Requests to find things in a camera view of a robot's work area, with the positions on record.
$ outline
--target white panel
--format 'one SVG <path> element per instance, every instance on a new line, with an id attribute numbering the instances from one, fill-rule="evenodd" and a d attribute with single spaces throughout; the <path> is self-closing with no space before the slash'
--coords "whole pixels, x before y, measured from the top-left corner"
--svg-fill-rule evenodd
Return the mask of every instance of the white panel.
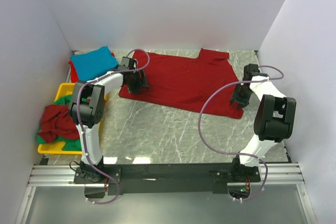
<path id="1" fill-rule="evenodd" d="M 46 0 L 71 49 L 259 49 L 285 0 Z"/>
<path id="2" fill-rule="evenodd" d="M 0 49 L 0 222 L 14 223 L 70 49 L 43 0 L 0 0 Z"/>
<path id="3" fill-rule="evenodd" d="M 297 100 L 289 153 L 298 161 L 319 223 L 335 223 L 336 0 L 286 0 L 259 51 L 285 73 L 274 82 Z"/>

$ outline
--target marble table surface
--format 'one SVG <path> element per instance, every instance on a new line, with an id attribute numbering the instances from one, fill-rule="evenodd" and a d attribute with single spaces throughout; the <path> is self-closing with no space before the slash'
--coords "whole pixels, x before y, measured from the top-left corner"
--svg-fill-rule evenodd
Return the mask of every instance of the marble table surface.
<path id="1" fill-rule="evenodd" d="M 196 58 L 199 50 L 148 50 L 159 54 Z M 120 61 L 129 50 L 115 50 Z M 228 51 L 229 63 L 238 79 L 249 63 L 258 63 L 252 50 Z M 198 113 L 157 104 L 120 98 L 119 89 L 109 94 L 101 121 L 100 147 L 105 163 L 217 163 L 231 162 L 233 156 L 208 149 L 197 131 Z M 259 106 L 253 94 L 241 119 L 204 114 L 202 132 L 210 145 L 219 150 L 239 152 L 253 135 L 253 123 Z M 267 162 L 287 162 L 284 143 L 279 143 L 265 156 Z M 50 165 L 65 165 L 75 155 L 50 155 Z"/>

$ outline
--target yellow tray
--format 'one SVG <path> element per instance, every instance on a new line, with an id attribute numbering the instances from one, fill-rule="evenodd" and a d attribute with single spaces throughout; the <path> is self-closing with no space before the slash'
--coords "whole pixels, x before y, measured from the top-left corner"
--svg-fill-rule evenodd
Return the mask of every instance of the yellow tray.
<path id="1" fill-rule="evenodd" d="M 74 87 L 75 87 L 74 83 L 62 83 L 58 88 L 55 101 L 57 101 L 61 97 L 72 94 Z M 65 145 L 64 141 L 54 142 L 51 144 L 39 144 L 37 151 L 41 154 L 82 155 L 82 151 L 79 151 L 79 152 L 62 151 L 62 148 L 64 147 L 64 145 Z"/>

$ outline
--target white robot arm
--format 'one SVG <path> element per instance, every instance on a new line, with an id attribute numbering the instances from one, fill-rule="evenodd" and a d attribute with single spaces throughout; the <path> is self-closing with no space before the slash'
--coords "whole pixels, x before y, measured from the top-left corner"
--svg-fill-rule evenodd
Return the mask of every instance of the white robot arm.
<path id="1" fill-rule="evenodd" d="M 128 57 L 123 57 L 121 64 L 118 65 L 118 70 L 125 69 L 135 69 L 136 60 Z M 106 76 L 112 74 L 113 71 L 107 72 Z M 147 80 L 143 70 L 134 71 L 134 72 L 124 72 L 124 73 L 115 73 L 104 78 L 101 81 L 98 81 L 94 84 L 86 86 L 80 98 L 80 115 L 81 120 L 84 126 L 84 132 L 79 125 L 77 119 L 77 97 L 80 88 L 84 85 L 85 82 L 78 81 L 75 84 L 72 98 L 69 105 L 69 115 L 72 117 L 73 121 L 76 124 L 76 128 L 80 133 L 80 141 L 82 146 L 82 158 L 81 161 L 88 165 L 89 161 L 87 155 L 89 155 L 92 163 L 96 166 L 102 165 L 103 155 L 99 146 L 99 135 L 98 128 L 99 122 L 102 119 L 103 115 L 103 105 L 104 105 L 104 95 L 111 92 L 112 90 L 119 88 L 126 84 L 130 93 L 140 93 L 140 89 L 149 88 Z M 90 98 L 90 102 L 84 102 L 82 99 Z M 83 143 L 83 135 L 86 139 L 87 149 L 89 150 L 86 154 Z"/>
<path id="2" fill-rule="evenodd" d="M 291 136 L 296 101 L 282 94 L 269 80 L 268 75 L 259 72 L 257 65 L 245 66 L 243 80 L 264 81 L 237 85 L 231 100 L 238 102 L 240 107 L 245 107 L 251 93 L 257 95 L 260 106 L 254 123 L 255 134 L 241 153 L 262 158 L 269 149 Z M 274 112 L 278 112 L 280 117 L 275 117 Z M 239 161 L 245 167 L 259 164 L 259 160 L 246 155 L 240 155 Z"/>

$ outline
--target purple cable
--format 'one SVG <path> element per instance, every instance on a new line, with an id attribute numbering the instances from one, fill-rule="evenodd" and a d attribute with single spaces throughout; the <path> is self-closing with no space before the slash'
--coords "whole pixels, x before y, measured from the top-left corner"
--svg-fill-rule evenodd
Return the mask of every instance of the purple cable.
<path id="1" fill-rule="evenodd" d="M 269 80 L 280 80 L 284 77 L 284 73 L 282 71 L 280 71 L 279 69 L 275 68 L 275 67 L 272 67 L 272 66 L 259 66 L 260 68 L 262 67 L 265 67 L 265 68 L 272 68 L 272 69 L 275 69 L 277 70 L 280 74 L 281 74 L 281 77 L 274 77 L 274 78 L 269 78 Z M 242 83 L 258 83 L 258 82 L 265 82 L 265 81 L 268 81 L 268 79 L 265 79 L 265 80 L 261 80 L 261 81 L 235 81 L 235 82 L 231 82 L 221 88 L 219 88 L 215 93 L 213 93 L 209 98 L 208 100 L 206 100 L 206 102 L 204 103 L 201 111 L 200 111 L 200 115 L 198 116 L 198 123 L 197 123 L 197 126 L 198 126 L 198 133 L 199 133 L 199 136 L 201 138 L 201 140 L 203 141 L 203 143 L 212 151 L 214 152 L 217 152 L 217 153 L 220 153 L 220 154 L 225 154 L 225 155 L 245 155 L 245 156 L 249 156 L 249 157 L 254 157 L 256 159 L 258 159 L 260 162 L 263 163 L 263 165 L 265 166 L 265 178 L 264 180 L 262 181 L 259 189 L 251 196 L 249 196 L 248 198 L 245 198 L 245 199 L 242 199 L 242 201 L 245 201 L 245 200 L 249 200 L 249 199 L 252 199 L 253 197 L 255 197 L 258 193 L 260 193 L 260 191 L 262 190 L 262 188 L 264 187 L 265 183 L 266 183 L 266 179 L 267 179 L 267 175 L 268 175 L 268 167 L 267 167 L 267 164 L 265 161 L 263 161 L 261 158 L 259 158 L 258 156 L 256 155 L 253 155 L 253 154 L 249 154 L 249 153 L 240 153 L 240 152 L 223 152 L 223 151 L 220 151 L 220 150 L 217 150 L 215 148 L 213 148 L 211 145 L 208 144 L 208 142 L 204 139 L 203 135 L 202 135 L 202 131 L 201 131 L 201 119 L 202 119 L 202 115 L 204 113 L 204 110 L 206 108 L 206 106 L 209 104 L 209 102 L 212 100 L 212 98 L 217 95 L 218 93 L 220 93 L 222 90 L 226 89 L 227 87 L 230 87 L 232 85 L 237 85 L 237 84 L 242 84 Z"/>
<path id="2" fill-rule="evenodd" d="M 83 89 L 84 89 L 87 85 L 89 85 L 89 84 L 93 84 L 93 83 L 96 83 L 96 82 L 98 82 L 98 81 L 101 81 L 101 80 L 103 80 L 103 79 L 105 79 L 105 78 L 107 78 L 107 77 L 109 77 L 109 76 L 112 76 L 112 75 L 114 75 L 114 74 L 116 74 L 116 73 L 134 72 L 134 71 L 142 70 L 142 69 L 144 69 L 145 67 L 147 67 L 148 64 L 149 64 L 149 62 L 150 62 L 150 57 L 149 57 L 149 54 L 148 54 L 145 50 L 143 50 L 143 49 L 133 49 L 132 51 L 130 51 L 130 52 L 126 55 L 126 57 L 128 57 L 132 52 L 134 52 L 134 51 L 136 51 L 136 50 L 143 51 L 143 52 L 147 55 L 147 57 L 148 57 L 148 61 L 147 61 L 147 63 L 146 63 L 143 67 L 141 67 L 141 68 L 136 68 L 136 69 L 127 69 L 127 70 L 120 70 L 120 71 L 115 71 L 115 72 L 112 72 L 112 73 L 107 73 L 107 74 L 103 75 L 103 76 L 100 77 L 100 78 L 97 78 L 97 79 L 95 79 L 95 80 L 88 81 L 88 82 L 84 83 L 83 86 L 79 89 L 79 92 L 78 92 L 78 96 L 77 96 L 77 118 L 78 118 L 78 123 L 79 123 L 79 125 L 80 125 L 80 127 L 81 127 L 81 130 L 82 130 L 81 134 L 83 135 L 84 153 L 85 153 L 85 155 L 86 155 L 86 157 L 87 157 L 87 160 L 88 160 L 90 166 L 91 166 L 94 170 L 96 170 L 97 172 L 99 172 L 100 174 L 102 174 L 103 176 L 105 176 L 105 177 L 107 177 L 108 179 L 112 180 L 112 181 L 116 184 L 116 186 L 117 186 L 117 194 L 116 194 L 112 199 L 110 199 L 110 200 L 108 200 L 108 201 L 103 201 L 103 202 L 101 202 L 101 201 L 94 201 L 94 200 L 92 200 L 92 199 L 89 199 L 89 201 L 92 202 L 92 203 L 94 203 L 94 204 L 100 204 L 100 205 L 102 205 L 102 204 L 108 204 L 108 203 L 110 203 L 110 202 L 112 202 L 112 201 L 115 201 L 115 199 L 120 195 L 120 186 L 119 186 L 118 182 L 117 182 L 114 178 L 112 178 L 110 175 L 104 173 L 104 172 L 101 171 L 100 169 L 96 168 L 96 167 L 94 166 L 94 164 L 92 163 L 92 160 L 91 160 L 90 155 L 89 155 L 89 152 L 88 152 L 88 146 L 87 146 L 87 143 L 86 143 L 86 137 L 85 137 L 85 130 L 84 130 L 83 122 L 82 122 L 82 119 L 81 119 L 81 117 L 80 117 L 80 111 L 79 111 L 79 106 L 80 106 L 80 96 L 81 96 L 81 94 L 82 94 Z"/>

